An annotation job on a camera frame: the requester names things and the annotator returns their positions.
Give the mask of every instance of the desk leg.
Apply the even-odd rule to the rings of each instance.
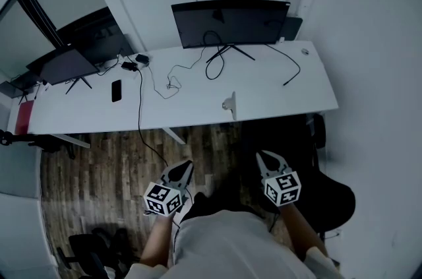
[[[170,128],[163,128],[163,130],[169,135],[171,136],[174,140],[176,140],[176,142],[178,142],[179,144],[185,145],[186,142],[181,139],[172,129]]]
[[[79,145],[83,148],[91,149],[91,144],[84,142],[83,140],[74,139],[73,137],[62,135],[62,134],[56,134],[56,135],[51,135],[51,136],[54,136],[57,139],[65,140],[66,142],[69,142],[75,145]]]

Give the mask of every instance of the monitor stand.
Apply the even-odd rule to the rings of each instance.
[[[84,77],[79,77],[79,78],[77,78],[75,81],[73,81],[73,83],[72,83],[72,85],[71,85],[71,87],[66,91],[66,95],[67,95],[67,93],[68,92],[70,92],[71,91],[71,89],[73,88],[73,86],[79,81],[79,80],[82,80],[82,81],[84,81],[85,82],[85,84],[87,85],[87,86],[89,86],[91,89],[92,89],[92,87],[90,86],[90,84],[88,83],[88,81],[84,78]]]
[[[219,51],[217,51],[209,60],[207,60],[207,63],[210,62],[210,61],[212,61],[213,59],[215,59],[217,56],[221,55],[223,52],[225,52],[226,50],[228,50],[228,48],[229,49],[230,48],[233,48],[233,49],[237,50],[239,53],[242,53],[243,55],[247,56],[249,59],[255,61],[255,59],[252,56],[246,54],[243,50],[239,49],[238,47],[236,47],[236,46],[234,46],[232,44],[227,44],[222,49],[220,49]]]

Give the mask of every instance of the smartphone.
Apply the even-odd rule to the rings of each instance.
[[[111,83],[111,101],[117,102],[121,100],[121,80]]]

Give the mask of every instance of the red object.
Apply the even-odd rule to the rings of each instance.
[[[26,135],[28,133],[29,120],[31,118],[33,106],[34,101],[27,101],[20,105],[18,119],[16,121],[15,135]]]

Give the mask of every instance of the white desk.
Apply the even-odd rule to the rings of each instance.
[[[216,48],[204,50],[202,60],[191,70],[175,68],[182,89],[163,100],[152,88],[150,71],[143,68],[141,129],[186,127],[233,121],[222,102],[236,91],[237,120],[260,119],[336,109],[336,97],[324,66],[312,42],[295,41],[278,44],[277,49],[292,57],[301,72],[287,86],[283,83],[296,72],[296,65],[287,57],[266,46],[239,46],[256,61],[234,49],[224,54],[226,65],[216,80],[205,77],[205,61]],[[301,50],[305,48],[309,55]],[[150,67],[156,88],[169,96],[175,89],[166,89],[167,74],[176,65],[190,66],[202,49],[174,47],[149,52]],[[208,73],[218,73],[221,60],[214,60]],[[86,78],[65,95],[69,84],[50,86],[34,103],[29,125],[33,134],[97,133],[138,129],[140,76],[119,65],[100,77]],[[111,102],[111,83],[122,80],[122,100]],[[19,99],[14,99],[8,131],[15,131]]]

